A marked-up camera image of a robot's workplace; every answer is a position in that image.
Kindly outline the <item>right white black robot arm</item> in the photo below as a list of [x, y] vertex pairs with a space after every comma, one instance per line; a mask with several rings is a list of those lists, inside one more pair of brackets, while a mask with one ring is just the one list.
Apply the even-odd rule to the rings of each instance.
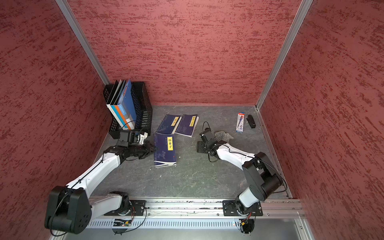
[[254, 212], [261, 202], [279, 187], [285, 186], [284, 179], [266, 154], [241, 151], [225, 141], [218, 141], [208, 133], [202, 134], [201, 139], [197, 145], [198, 153], [226, 161], [243, 171], [248, 187], [233, 202], [239, 215], [247, 216]]

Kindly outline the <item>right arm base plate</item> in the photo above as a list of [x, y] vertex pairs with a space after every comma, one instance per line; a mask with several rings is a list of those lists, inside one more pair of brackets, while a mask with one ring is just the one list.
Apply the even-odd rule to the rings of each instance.
[[260, 202], [254, 203], [250, 207], [244, 207], [240, 201], [223, 201], [224, 216], [231, 217], [247, 217], [248, 215], [254, 217], [263, 216], [263, 210]]

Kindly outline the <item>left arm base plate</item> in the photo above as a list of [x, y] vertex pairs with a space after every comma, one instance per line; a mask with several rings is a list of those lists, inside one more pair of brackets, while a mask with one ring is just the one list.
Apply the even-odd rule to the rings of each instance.
[[110, 211], [105, 216], [142, 217], [145, 215], [146, 202], [145, 200], [130, 200], [129, 206], [126, 209]]

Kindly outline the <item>grey fluffy cleaning cloth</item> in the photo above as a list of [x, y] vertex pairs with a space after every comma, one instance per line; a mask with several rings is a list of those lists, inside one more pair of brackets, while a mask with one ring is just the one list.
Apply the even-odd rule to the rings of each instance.
[[224, 141], [228, 143], [234, 137], [231, 134], [226, 133], [224, 131], [218, 131], [218, 132], [215, 132], [215, 138], [217, 139], [217, 141]]

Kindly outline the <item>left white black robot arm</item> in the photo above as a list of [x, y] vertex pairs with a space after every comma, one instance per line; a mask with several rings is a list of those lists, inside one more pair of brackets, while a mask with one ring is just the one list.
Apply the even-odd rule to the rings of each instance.
[[145, 205], [133, 205], [129, 195], [113, 191], [102, 197], [91, 195], [96, 187], [114, 169], [126, 160], [141, 160], [155, 153], [158, 147], [145, 141], [143, 145], [112, 146], [75, 180], [65, 186], [56, 186], [49, 194], [44, 226], [54, 231], [79, 234], [88, 224], [109, 212], [120, 216], [141, 216], [147, 213]]

